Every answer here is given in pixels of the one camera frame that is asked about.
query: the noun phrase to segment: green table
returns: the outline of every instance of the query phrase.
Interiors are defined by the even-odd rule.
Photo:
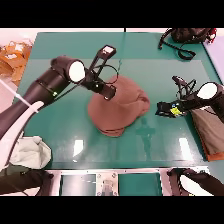
[[[178,75],[197,87],[208,80],[220,83],[216,71],[201,44],[186,49],[197,52],[191,62],[183,62],[164,46],[158,50],[159,33],[39,33],[19,87],[23,94],[30,83],[48,67],[50,59],[68,55],[81,59],[88,67],[96,52],[106,44],[117,49],[108,64],[118,66],[149,95],[150,111],[137,119],[120,138],[102,135],[87,114],[92,93],[77,88],[63,99],[45,108],[28,123],[27,136],[40,135],[51,147],[52,161],[47,169],[108,169],[171,166],[209,166],[211,174],[224,182],[223,161],[206,162],[191,116],[169,119],[155,116],[156,103],[175,99]],[[109,72],[102,73],[106,79]],[[73,157],[76,140],[84,141],[84,150]]]

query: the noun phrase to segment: brown cloth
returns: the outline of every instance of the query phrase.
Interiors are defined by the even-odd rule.
[[[116,76],[113,76],[108,82],[115,79]],[[100,94],[93,94],[88,104],[88,114],[102,134],[119,137],[125,127],[149,110],[150,103],[146,93],[130,78],[119,75],[113,85],[117,90],[110,101]]]
[[[224,159],[224,124],[219,118],[203,110],[192,111],[193,121],[200,136],[208,161]]]

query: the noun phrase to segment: crumpled white fabric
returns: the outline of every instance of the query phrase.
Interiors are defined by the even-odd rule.
[[[42,169],[51,160],[51,149],[39,136],[22,137],[18,139],[10,163],[31,169]]]

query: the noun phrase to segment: yellow label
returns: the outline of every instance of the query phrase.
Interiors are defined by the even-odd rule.
[[[177,107],[174,107],[174,108],[170,109],[170,111],[171,111],[173,114],[175,114],[175,115],[182,114],[182,112],[180,112],[180,111],[178,110]]]

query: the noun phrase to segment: robotic arm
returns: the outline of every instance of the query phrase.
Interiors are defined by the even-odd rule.
[[[84,67],[82,61],[65,55],[51,61],[51,67],[30,85],[23,101],[16,102],[0,114],[0,171],[7,166],[16,141],[30,118],[54,103],[70,83],[99,93],[105,100],[115,96],[116,88],[99,78],[107,60],[115,53],[115,48],[104,46],[98,51],[89,69]],[[103,59],[103,63],[97,66],[99,70],[95,72],[99,59]]]
[[[187,83],[177,76],[173,76],[172,79],[179,88],[177,94],[179,93],[180,97],[171,103],[157,103],[156,115],[176,118],[185,116],[194,109],[211,107],[215,115],[224,123],[224,86],[208,82],[193,92],[196,80]]]

